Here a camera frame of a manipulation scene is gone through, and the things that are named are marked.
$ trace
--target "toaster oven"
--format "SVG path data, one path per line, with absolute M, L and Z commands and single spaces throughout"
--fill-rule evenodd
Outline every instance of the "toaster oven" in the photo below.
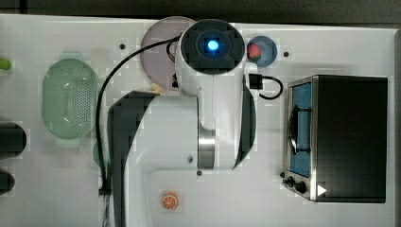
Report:
M 386 78 L 318 75 L 291 82 L 283 184 L 321 202 L 386 200 Z

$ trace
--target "black object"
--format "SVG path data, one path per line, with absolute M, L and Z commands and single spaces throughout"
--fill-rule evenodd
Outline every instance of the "black object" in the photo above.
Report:
M 110 108 L 108 113 L 109 150 L 113 162 L 114 219 L 117 227 L 125 225 L 124 170 L 133 138 L 141 120 L 157 95 L 130 92 Z
M 26 133 L 14 123 L 0 124 L 0 160 L 19 155 L 26 147 Z
M 294 109 L 292 109 L 291 116 L 289 117 L 288 143 L 294 155 L 296 155 L 299 151 L 310 152 L 310 148 L 297 148 L 299 112 L 312 112 L 312 109 L 303 109 L 299 108 L 298 106 L 295 106 Z
M 237 167 L 251 150 L 256 132 L 256 111 L 253 96 L 245 84 L 243 84 L 242 89 L 241 135 L 234 167 Z
M 171 86 L 172 86 L 173 88 L 179 88 L 178 81 L 177 81 L 177 75 L 176 75 L 176 74 L 173 75 L 173 81 L 171 82 Z
M 270 77 L 270 76 L 263 76 L 260 74 L 249 74 L 249 80 L 250 80 L 250 88 L 251 89 L 256 89 L 256 90 L 261 90 L 263 89 L 263 79 L 271 79 L 275 82 L 277 82 L 280 85 L 280 91 L 277 93 L 275 96 L 264 96 L 259 93 L 259 96 L 266 99 L 266 100 L 274 100 L 277 97 L 279 97 L 284 90 L 284 85 L 283 82 L 280 79 Z
M 295 88 L 307 84 L 310 96 L 294 95 Z M 309 152 L 294 155 L 288 139 L 286 175 L 296 183 L 303 181 L 305 191 L 301 184 L 288 189 L 317 202 L 385 202 L 387 79 L 318 75 L 291 82 L 288 91 L 290 109 L 300 99 L 312 101 L 310 130 L 296 130 L 295 113 L 301 109 L 295 107 L 288 118 L 289 138 L 298 133 L 310 144 Z M 299 169 L 310 169 L 311 174 L 303 175 Z
M 208 49 L 208 42 L 218 42 L 218 49 Z M 245 53 L 241 34 L 220 20 L 202 20 L 183 35 L 183 58 L 195 70 L 204 74 L 222 74 L 234 69 Z
M 385 78 L 319 77 L 317 201 L 385 202 L 387 93 Z
M 305 182 L 303 182 L 303 181 L 295 183 L 294 187 L 295 187 L 295 190 L 299 191 L 301 194 L 304 194 L 306 192 L 306 185 L 305 185 Z
M 250 80 L 250 88 L 251 89 L 256 89 L 256 90 L 262 90 L 263 89 L 263 77 L 260 74 L 250 74 L 249 75 L 249 80 Z
M 175 56 L 173 54 L 171 54 L 170 47 L 174 42 L 176 42 L 176 41 L 171 41 L 166 46 L 166 53 L 168 55 L 168 58 L 171 59 L 171 61 L 173 61 L 173 62 L 175 62 Z
M 0 196 L 8 193 L 15 185 L 14 177 L 0 169 Z
M 99 119 L 100 119 L 100 107 L 101 107 L 101 99 L 103 98 L 103 93 L 106 89 L 107 84 L 109 83 L 110 79 L 114 76 L 114 74 L 118 71 L 118 69 L 121 68 L 123 64 L 125 64 L 127 61 L 129 61 L 131 58 L 135 57 L 136 55 L 151 49 L 154 46 L 161 45 L 161 44 L 169 44 L 171 42 L 176 42 L 180 40 L 180 36 L 177 36 L 173 39 L 165 40 L 165 41 L 160 41 L 155 44 L 150 44 L 147 45 L 132 54 L 130 54 L 127 58 L 125 58 L 123 61 L 121 61 L 110 73 L 109 76 L 106 77 L 106 80 L 102 84 L 98 98 L 97 98 L 97 104 L 96 104 L 96 140 L 97 140 L 97 148 L 99 152 L 99 163 L 100 163 L 100 171 L 101 171 L 101 178 L 102 178 L 102 186 L 99 189 L 99 195 L 111 195 L 112 194 L 112 188 L 111 188 L 111 173 L 106 175 L 106 167 L 104 163 L 104 158 L 103 158 L 103 147 L 100 139 L 100 125 L 99 125 Z
M 283 183 L 286 183 L 289 187 L 293 187 L 295 180 L 293 177 L 288 177 L 286 180 L 283 180 Z

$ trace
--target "white tabletop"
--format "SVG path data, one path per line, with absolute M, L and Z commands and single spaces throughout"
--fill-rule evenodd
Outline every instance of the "white tabletop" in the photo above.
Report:
M 13 71 L 0 72 L 0 121 L 28 134 L 22 155 L 0 161 L 15 189 L 0 197 L 0 226 L 100 226 L 95 132 L 80 147 L 59 148 L 42 121 L 42 83 L 61 53 L 78 51 L 103 81 L 140 47 L 156 21 L 32 15 L 0 15 L 0 58 Z M 278 58 L 260 73 L 287 83 L 316 74 L 384 76 L 389 79 L 387 200 L 384 204 L 311 203 L 281 184 L 283 97 L 257 99 L 256 144 L 234 173 L 156 172 L 148 179 L 153 226 L 393 226 L 394 59 L 392 29 L 235 24 L 243 37 L 265 35 L 278 45 Z M 106 105 L 132 90 L 149 90 L 139 58 L 129 61 L 109 85 Z M 160 210 L 161 190 L 181 191 L 179 212 Z

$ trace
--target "oven door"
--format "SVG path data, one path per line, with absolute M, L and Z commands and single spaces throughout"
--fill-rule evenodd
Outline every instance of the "oven door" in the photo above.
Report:
M 285 135 L 285 187 L 314 201 L 316 150 L 314 146 L 314 125 L 316 119 L 314 104 L 317 78 L 312 77 L 292 82 L 288 85 L 288 105 L 286 106 Z M 305 184 L 305 190 L 299 185 Z

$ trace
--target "green colander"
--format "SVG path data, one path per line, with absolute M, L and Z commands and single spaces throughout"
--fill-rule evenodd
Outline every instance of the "green colander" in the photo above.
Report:
M 47 129 L 64 140 L 87 134 L 95 124 L 98 80 L 83 61 L 53 64 L 44 77 L 42 118 Z

